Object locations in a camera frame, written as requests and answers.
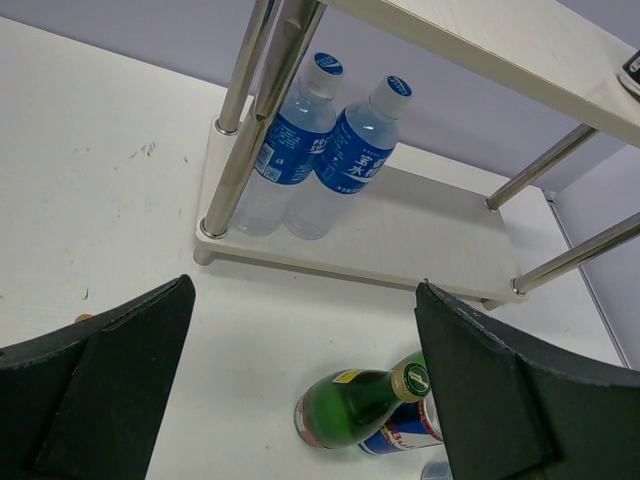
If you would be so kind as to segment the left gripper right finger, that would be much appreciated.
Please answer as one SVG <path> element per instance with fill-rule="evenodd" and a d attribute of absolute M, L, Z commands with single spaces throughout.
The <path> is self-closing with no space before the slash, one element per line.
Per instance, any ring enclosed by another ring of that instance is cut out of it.
<path fill-rule="evenodd" d="M 638 478 L 638 372 L 557 347 L 428 282 L 415 317 L 454 478 Z"/>

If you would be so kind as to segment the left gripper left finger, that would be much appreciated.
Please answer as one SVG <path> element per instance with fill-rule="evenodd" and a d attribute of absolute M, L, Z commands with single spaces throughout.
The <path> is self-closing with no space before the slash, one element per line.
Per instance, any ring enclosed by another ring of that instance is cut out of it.
<path fill-rule="evenodd" d="M 4 479 L 143 479 L 195 304 L 181 275 L 1 350 Z"/>

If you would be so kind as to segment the silver blue energy can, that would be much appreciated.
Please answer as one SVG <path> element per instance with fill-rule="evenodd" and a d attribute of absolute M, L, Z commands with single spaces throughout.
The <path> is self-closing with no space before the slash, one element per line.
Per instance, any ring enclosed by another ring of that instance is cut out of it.
<path fill-rule="evenodd" d="M 403 403 L 370 437 L 358 444 L 369 455 L 380 456 L 443 444 L 434 395 Z"/>
<path fill-rule="evenodd" d="M 453 474 L 448 461 L 438 460 L 428 462 L 422 472 L 421 480 L 453 480 Z"/>

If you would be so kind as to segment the green glass bottle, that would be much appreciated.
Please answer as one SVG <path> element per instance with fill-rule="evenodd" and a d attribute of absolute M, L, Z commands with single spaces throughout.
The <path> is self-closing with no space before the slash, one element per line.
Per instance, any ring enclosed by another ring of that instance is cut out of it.
<path fill-rule="evenodd" d="M 397 408 L 427 396 L 425 365 L 404 361 L 391 370 L 350 369 L 310 386 L 294 409 L 300 438 L 320 449 L 354 446 L 375 433 Z"/>
<path fill-rule="evenodd" d="M 424 360 L 423 353 L 420 350 L 418 350 L 416 352 L 413 352 L 413 353 L 409 354 L 408 356 L 406 356 L 404 358 L 404 361 L 408 362 L 408 363 L 418 363 L 418 364 L 422 365 L 423 367 L 426 366 L 426 362 Z"/>

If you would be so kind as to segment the black yellow can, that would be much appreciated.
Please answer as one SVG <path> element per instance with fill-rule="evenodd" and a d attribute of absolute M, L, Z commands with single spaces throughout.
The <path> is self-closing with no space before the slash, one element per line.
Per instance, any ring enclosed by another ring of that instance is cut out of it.
<path fill-rule="evenodd" d="M 635 52 L 622 65 L 617 78 L 630 94 L 640 96 L 640 51 Z"/>

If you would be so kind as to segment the right water bottle blue label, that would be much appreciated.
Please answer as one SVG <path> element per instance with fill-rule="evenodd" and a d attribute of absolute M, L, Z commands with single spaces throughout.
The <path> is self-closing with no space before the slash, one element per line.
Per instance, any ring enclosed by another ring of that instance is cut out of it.
<path fill-rule="evenodd" d="M 394 151 L 398 120 L 412 98 L 409 83 L 389 75 L 340 112 L 329 145 L 285 211 L 283 223 L 292 234 L 317 240 L 329 232 Z"/>

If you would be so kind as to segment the water bottle blue label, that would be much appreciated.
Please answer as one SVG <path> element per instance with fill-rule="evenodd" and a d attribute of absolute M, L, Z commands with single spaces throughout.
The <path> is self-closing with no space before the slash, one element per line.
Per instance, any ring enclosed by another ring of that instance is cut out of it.
<path fill-rule="evenodd" d="M 343 76 L 335 56 L 316 52 L 290 87 L 232 216 L 238 230 L 266 236 L 279 227 L 288 203 L 327 147 Z"/>
<path fill-rule="evenodd" d="M 329 145 L 285 211 L 283 223 L 292 234 L 317 240 L 329 232 L 394 151 L 398 120 L 412 98 L 409 83 L 389 75 L 340 112 Z"/>

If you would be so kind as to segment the left water bottle blue label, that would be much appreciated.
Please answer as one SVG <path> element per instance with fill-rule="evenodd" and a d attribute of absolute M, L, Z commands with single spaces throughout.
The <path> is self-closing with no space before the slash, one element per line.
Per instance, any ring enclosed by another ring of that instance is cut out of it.
<path fill-rule="evenodd" d="M 238 230 L 266 236 L 279 227 L 288 203 L 327 147 L 343 76 L 335 56 L 316 52 L 290 87 L 232 216 Z"/>

